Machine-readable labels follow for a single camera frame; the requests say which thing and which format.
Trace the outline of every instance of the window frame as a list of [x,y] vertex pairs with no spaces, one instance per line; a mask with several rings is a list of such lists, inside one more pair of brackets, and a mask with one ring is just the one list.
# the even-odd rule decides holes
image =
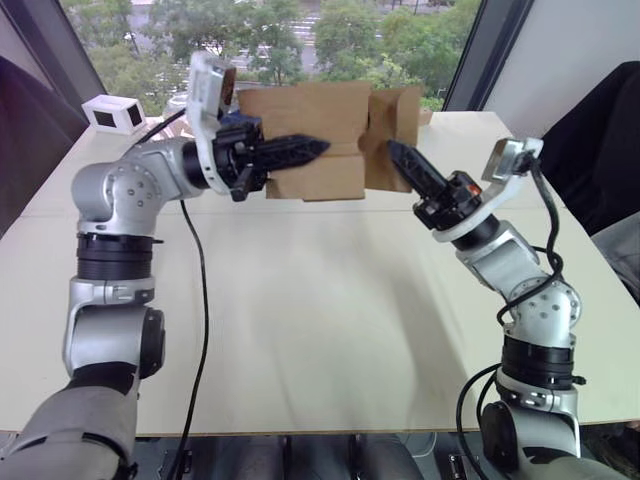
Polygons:
[[84,116],[82,104],[106,93],[57,0],[0,0],[14,30],[53,89]]
[[502,72],[534,0],[483,0],[443,111],[482,110]]

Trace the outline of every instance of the cardboard box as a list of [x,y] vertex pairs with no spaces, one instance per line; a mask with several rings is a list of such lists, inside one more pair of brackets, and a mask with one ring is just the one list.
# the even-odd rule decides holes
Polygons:
[[240,111],[262,118],[266,139],[301,133],[331,142],[311,163],[272,172],[267,198],[354,200],[364,198],[365,188],[410,192],[386,142],[416,144],[421,93],[420,87],[372,92],[367,82],[239,92]]

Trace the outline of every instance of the window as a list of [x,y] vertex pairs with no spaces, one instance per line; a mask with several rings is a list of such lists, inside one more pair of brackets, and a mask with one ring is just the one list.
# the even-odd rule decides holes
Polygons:
[[481,0],[60,0],[107,92],[149,116],[184,106],[207,49],[240,88],[305,80],[420,84],[442,108]]

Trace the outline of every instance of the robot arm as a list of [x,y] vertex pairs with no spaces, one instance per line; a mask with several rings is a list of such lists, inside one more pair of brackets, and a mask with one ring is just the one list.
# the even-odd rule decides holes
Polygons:
[[584,379],[573,376],[571,333],[580,298],[562,277],[547,282],[535,250],[513,225],[493,216],[518,192],[541,149],[535,139],[499,141],[482,176],[491,186],[483,192],[466,173],[445,179],[415,148],[389,142],[393,162],[421,197],[414,213],[434,238],[451,242],[476,278],[508,302],[531,292],[503,325],[495,380],[501,400],[487,405],[480,425],[485,456],[511,478],[620,479],[580,458],[573,384]]
[[164,360],[164,316],[147,305],[158,213],[208,188],[243,201],[270,171],[305,164],[329,147],[304,135],[264,141],[253,123],[223,128],[234,78],[235,69],[213,55],[194,54],[187,114],[195,142],[136,145],[120,160],[76,175],[78,264],[63,347],[71,380],[12,444],[1,479],[133,475],[138,386]]

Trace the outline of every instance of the orange component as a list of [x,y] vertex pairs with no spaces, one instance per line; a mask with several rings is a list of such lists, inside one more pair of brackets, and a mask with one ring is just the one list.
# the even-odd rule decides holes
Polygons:
[[467,190],[469,190],[474,195],[480,195],[482,193],[482,189],[479,186],[477,186],[475,183],[472,183],[471,185],[469,185],[467,187]]

